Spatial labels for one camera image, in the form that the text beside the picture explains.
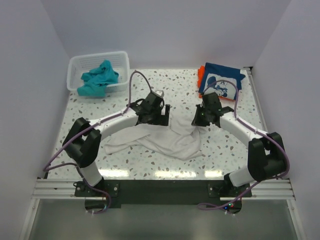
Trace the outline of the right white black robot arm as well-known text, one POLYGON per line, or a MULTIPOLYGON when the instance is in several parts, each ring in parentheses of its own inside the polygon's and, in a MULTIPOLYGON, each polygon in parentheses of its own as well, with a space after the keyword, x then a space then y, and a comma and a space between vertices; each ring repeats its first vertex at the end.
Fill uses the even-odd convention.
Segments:
POLYGON ((289 170, 282 137, 276 132, 261 131, 235 116, 235 111, 229 106, 223 107, 214 92, 202 96, 191 124, 197 127, 215 125, 235 136, 247 148, 247 164, 223 177, 226 188, 262 182, 289 170))

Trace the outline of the white t shirt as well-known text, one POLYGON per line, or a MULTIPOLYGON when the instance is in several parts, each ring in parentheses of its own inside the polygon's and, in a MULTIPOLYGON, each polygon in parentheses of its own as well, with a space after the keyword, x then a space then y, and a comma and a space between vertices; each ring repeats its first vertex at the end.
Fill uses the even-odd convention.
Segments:
POLYGON ((168 126, 139 124, 114 133, 107 139, 104 150, 113 154, 128 147, 143 146, 186 161, 202 155, 201 134, 204 132, 203 127, 192 125, 190 117, 173 114, 168 126))

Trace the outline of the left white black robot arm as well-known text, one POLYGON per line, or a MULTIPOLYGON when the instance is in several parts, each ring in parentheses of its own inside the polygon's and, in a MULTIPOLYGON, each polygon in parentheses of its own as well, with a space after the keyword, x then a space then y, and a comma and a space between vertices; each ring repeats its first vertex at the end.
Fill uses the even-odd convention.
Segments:
POLYGON ((105 118, 78 118, 62 147, 77 164, 81 177, 93 188, 104 190, 104 178, 96 164, 101 141, 121 130, 139 125, 167 127, 170 107, 165 104, 164 92, 156 90, 105 118))

